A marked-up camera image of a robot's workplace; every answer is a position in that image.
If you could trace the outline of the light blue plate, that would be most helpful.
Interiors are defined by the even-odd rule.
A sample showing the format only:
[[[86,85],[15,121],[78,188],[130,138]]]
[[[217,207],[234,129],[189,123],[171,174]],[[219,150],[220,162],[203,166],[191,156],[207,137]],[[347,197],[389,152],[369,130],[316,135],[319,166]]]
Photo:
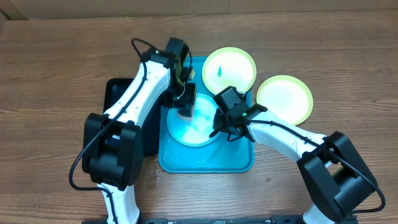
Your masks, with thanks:
[[[205,94],[197,93],[191,117],[182,116],[178,109],[171,109],[167,114],[167,127],[172,137],[179,143],[190,147],[204,146],[212,142],[209,135],[214,131],[213,120],[217,105]]]

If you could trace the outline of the green scrubbing sponge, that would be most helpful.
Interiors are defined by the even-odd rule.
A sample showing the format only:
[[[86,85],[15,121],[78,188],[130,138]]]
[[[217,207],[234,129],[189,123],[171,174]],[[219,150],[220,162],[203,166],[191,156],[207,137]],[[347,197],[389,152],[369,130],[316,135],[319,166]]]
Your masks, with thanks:
[[[184,108],[180,108],[177,114],[182,118],[192,119],[195,107],[193,105],[187,105]]]

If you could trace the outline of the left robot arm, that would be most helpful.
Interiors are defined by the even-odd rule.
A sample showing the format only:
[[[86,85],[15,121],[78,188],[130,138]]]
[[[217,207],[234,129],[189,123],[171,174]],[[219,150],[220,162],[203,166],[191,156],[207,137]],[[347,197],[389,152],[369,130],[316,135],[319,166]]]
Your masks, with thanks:
[[[142,127],[159,121],[152,111],[160,106],[176,108],[186,117],[193,114],[196,86],[190,83],[193,67],[185,66],[192,54],[181,39],[171,37],[164,50],[152,44],[139,52],[139,70],[113,106],[103,114],[90,114],[84,127],[83,149],[70,168],[77,164],[90,175],[94,187],[70,185],[80,191],[103,193],[108,212],[105,223],[138,223],[140,211],[134,200],[134,183],[142,169],[145,143]]]

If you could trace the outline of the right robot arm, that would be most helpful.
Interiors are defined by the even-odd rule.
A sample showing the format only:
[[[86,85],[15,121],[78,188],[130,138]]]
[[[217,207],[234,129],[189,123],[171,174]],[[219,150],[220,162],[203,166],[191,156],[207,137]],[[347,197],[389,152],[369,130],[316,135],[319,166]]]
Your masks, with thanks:
[[[335,131],[326,136],[279,119],[265,106],[246,103],[229,86],[213,97],[218,106],[212,135],[227,133],[229,142],[246,138],[269,146],[297,164],[313,202],[300,223],[351,223],[357,208],[380,189],[351,140]]]

